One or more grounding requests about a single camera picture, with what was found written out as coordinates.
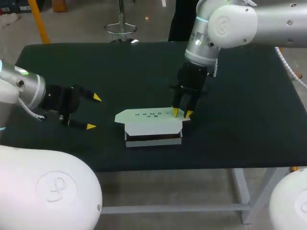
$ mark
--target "table frame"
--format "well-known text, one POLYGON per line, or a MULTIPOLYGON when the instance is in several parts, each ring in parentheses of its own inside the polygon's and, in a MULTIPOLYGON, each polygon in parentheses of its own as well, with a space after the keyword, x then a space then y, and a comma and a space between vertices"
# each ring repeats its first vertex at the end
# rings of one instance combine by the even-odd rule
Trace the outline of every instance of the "table frame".
POLYGON ((102 207, 101 214, 241 211, 243 224, 252 224, 257 214, 267 204, 273 189, 285 177, 288 170, 289 167, 267 168, 260 186, 250 196, 243 169, 232 169, 239 196, 237 204, 102 207))

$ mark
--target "yellow pole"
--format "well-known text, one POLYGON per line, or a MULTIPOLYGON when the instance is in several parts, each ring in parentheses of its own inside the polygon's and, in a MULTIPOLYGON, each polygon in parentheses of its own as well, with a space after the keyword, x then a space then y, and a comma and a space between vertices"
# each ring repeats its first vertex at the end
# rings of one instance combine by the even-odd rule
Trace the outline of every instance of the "yellow pole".
POLYGON ((42 43, 50 44, 51 41, 49 40, 48 35, 46 33, 46 29, 42 21, 42 17, 40 16, 40 12, 39 12, 36 0, 28 0, 28 2, 31 8, 34 20, 36 22, 36 26, 39 31, 39 35, 40 35, 40 39, 42 40, 42 43))

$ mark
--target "box flap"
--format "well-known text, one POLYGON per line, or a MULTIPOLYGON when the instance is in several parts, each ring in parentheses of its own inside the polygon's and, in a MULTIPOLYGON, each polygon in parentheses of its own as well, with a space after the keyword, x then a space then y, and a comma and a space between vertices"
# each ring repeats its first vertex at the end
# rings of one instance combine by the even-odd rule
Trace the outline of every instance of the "box flap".
POLYGON ((172 108, 126 109, 115 116, 115 122, 125 124, 130 136, 178 134, 182 122, 190 120, 183 114, 179 110, 174 117, 172 108))

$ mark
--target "cardboard box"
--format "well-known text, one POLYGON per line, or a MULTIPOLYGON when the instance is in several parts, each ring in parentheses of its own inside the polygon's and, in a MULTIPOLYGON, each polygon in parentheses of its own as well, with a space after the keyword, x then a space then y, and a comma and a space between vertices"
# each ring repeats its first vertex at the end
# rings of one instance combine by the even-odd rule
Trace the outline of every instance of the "cardboard box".
POLYGON ((174 117, 172 108, 127 109, 115 116, 125 124, 126 147, 180 145, 184 112, 174 117))

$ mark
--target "silver robot arm segment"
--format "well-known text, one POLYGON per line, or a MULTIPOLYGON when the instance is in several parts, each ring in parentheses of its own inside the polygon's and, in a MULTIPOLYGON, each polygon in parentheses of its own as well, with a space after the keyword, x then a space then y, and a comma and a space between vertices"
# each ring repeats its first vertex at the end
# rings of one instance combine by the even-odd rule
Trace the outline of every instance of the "silver robot arm segment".
POLYGON ((226 5, 215 10, 208 35, 217 46, 307 47, 307 3, 266 7, 226 5))
POLYGON ((241 0, 206 0, 198 4, 197 17, 185 52, 185 57, 200 66, 213 66, 220 48, 208 36, 208 22, 211 15, 228 4, 241 4, 241 0))

